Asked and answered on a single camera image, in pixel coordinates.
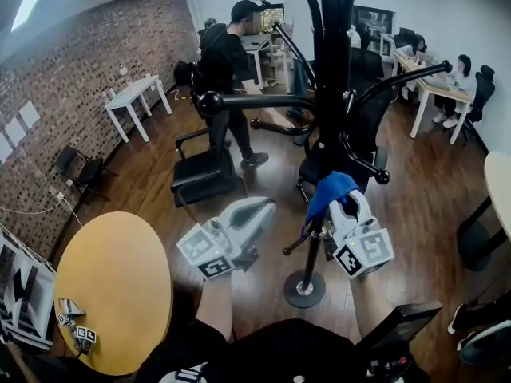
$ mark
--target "wooden floor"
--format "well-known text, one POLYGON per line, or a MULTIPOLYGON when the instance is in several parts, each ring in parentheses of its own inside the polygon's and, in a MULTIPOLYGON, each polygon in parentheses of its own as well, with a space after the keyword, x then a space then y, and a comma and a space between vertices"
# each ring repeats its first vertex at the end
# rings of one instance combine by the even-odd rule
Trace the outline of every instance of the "wooden floor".
MULTIPOLYGON (((124 144, 113 157, 109 168, 120 175, 104 188, 112 201, 94 200, 90 207, 81 207, 78 216, 86 223, 109 211, 139 215, 160 236, 174 279, 199 287, 200 277, 176 248, 176 241, 193 222, 184 210, 174 207, 170 184, 178 160, 175 139, 203 128, 204 123, 187 101, 171 101, 171 106, 174 110, 171 116, 157 109, 144 122, 149 143, 144 143, 135 132, 129 144, 124 144)), ((391 181, 380 186, 372 180, 366 196, 374 214, 390 232, 396 259, 378 275, 393 304, 438 300, 444 306, 413 344, 418 364, 432 381, 470 382, 483 377, 486 381, 498 381, 487 370, 460 365, 455 349, 460 337, 448 335, 446 327, 461 302, 478 296, 495 275, 509 267, 509 248, 506 245, 497 250, 489 267, 481 273, 472 273, 461 264, 455 231, 487 196, 483 176, 485 155, 474 143, 465 148, 461 144, 450 145, 449 138, 431 124, 433 112, 433 109, 426 110, 415 140, 410 139, 415 116, 411 106, 396 102, 382 122, 378 144, 389 152, 391 181)), ((248 111, 249 117, 257 115, 256 111, 248 111)), ((297 310, 285 301, 284 280, 304 266, 307 254, 307 246, 290 257, 282 254, 282 249, 299 236, 305 219, 306 208, 295 188, 304 154, 288 137, 263 131, 250 134, 254 150, 268 152, 271 159, 257 171, 246 173, 244 178, 251 195, 276 200, 277 225, 259 246, 261 259, 247 274, 234 277, 234 328, 238 336, 280 319, 297 317, 356 342, 360 337, 348 279, 335 263, 326 263, 323 254, 317 264, 317 270, 327 281, 327 293, 321 304, 309 310, 297 310)), ((191 155, 206 146, 206 141, 199 139, 186 144, 184 151, 191 155)), ((239 169, 236 142, 232 145, 232 155, 239 169)), ((240 197, 241 192, 193 208, 205 221, 240 197)), ((485 214, 484 220, 492 231, 497 229, 492 211, 485 214)), ((66 232, 56 263, 76 230, 77 225, 73 224, 66 232)), ((508 278, 500 277, 483 300, 488 302, 504 292, 508 278)))

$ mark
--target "brick wall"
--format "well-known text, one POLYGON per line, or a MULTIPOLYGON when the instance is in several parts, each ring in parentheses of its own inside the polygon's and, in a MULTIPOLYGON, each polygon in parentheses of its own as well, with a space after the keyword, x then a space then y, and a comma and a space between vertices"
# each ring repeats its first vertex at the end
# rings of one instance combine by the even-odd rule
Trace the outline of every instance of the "brick wall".
MULTIPOLYGON (((105 157, 121 141, 102 108, 101 92, 119 92, 128 77, 135 81, 146 73, 159 74, 167 89, 176 62, 192 60, 195 52, 186 0, 117 0, 46 31, 0 64, 0 129, 28 100, 41 116, 0 164, 0 206, 45 210, 56 203, 50 186, 65 190, 74 206, 79 194, 67 188, 54 165, 61 149, 70 144, 105 157), (121 64, 129 75, 119 75, 121 64)), ((156 91, 146 95, 149 106, 157 98, 156 91)), ((133 126, 126 114, 119 116, 125 131, 133 126)), ((0 211, 0 221, 48 257, 69 214, 63 205, 33 216, 0 211)))

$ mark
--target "metal stand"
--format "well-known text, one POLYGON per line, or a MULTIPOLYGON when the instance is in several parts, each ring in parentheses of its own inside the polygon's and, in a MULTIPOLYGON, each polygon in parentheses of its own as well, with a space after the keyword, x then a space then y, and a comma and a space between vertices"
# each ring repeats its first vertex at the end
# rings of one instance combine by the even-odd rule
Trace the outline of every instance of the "metal stand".
MULTIPOLYGON (((323 299, 326 290, 325 280, 314 271, 321 241, 326 234, 323 230, 323 217, 316 219, 312 226, 311 244, 309 246, 305 270, 294 272, 284 283, 284 297, 290 305, 296 308, 310 308, 316 305, 323 299)), ((299 245, 300 243, 293 243, 292 247, 295 249, 299 245)))
POLYGON ((469 270, 484 270, 494 252, 504 241, 507 235, 500 229, 493 237, 477 219, 491 205, 488 197, 481 206, 458 228, 458 254, 469 270))

